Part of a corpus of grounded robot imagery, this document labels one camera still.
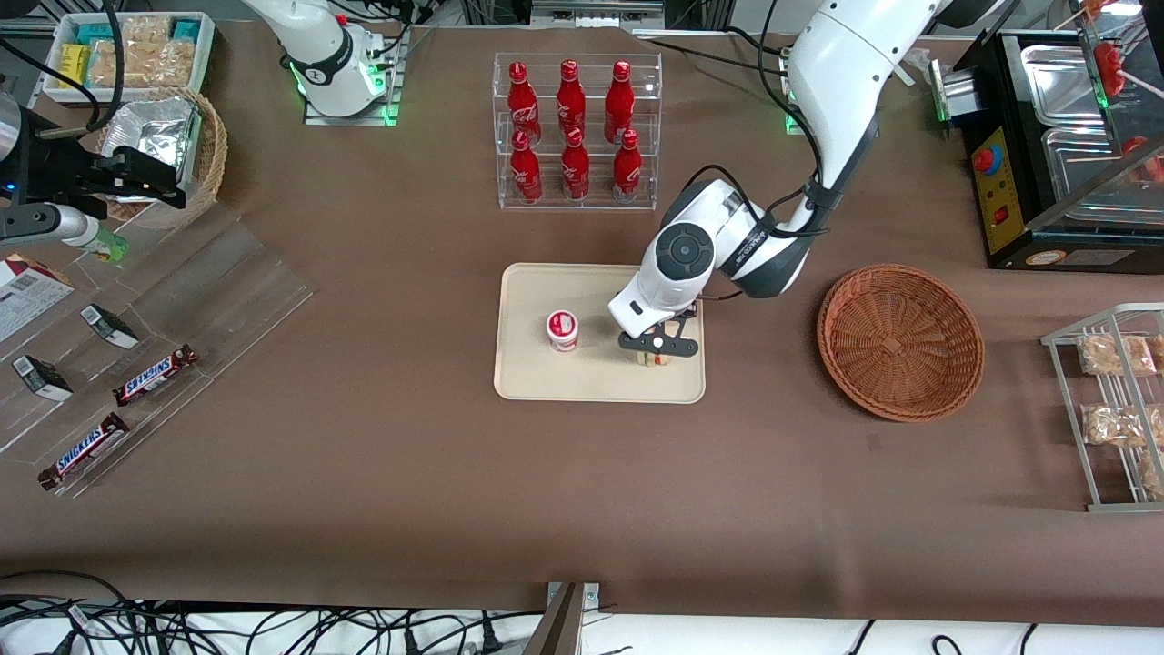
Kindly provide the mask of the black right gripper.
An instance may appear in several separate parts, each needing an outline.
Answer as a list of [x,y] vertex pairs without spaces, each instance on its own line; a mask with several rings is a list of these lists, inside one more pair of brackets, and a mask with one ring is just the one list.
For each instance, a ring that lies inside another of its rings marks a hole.
[[177,170],[132,145],[114,149],[109,169],[101,155],[84,149],[74,138],[31,136],[24,151],[26,202],[100,194],[118,205],[163,202],[176,211],[186,208]]

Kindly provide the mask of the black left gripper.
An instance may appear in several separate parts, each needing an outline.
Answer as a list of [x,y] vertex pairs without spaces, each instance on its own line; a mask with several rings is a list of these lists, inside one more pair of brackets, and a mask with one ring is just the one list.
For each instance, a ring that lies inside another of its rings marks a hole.
[[686,339],[683,332],[687,321],[698,316],[698,304],[689,304],[687,309],[653,325],[637,339],[631,337],[627,332],[620,332],[618,344],[627,351],[636,353],[637,364],[645,364],[646,359],[666,358],[669,358],[670,364],[675,364],[681,358],[693,358],[700,353],[698,341]]

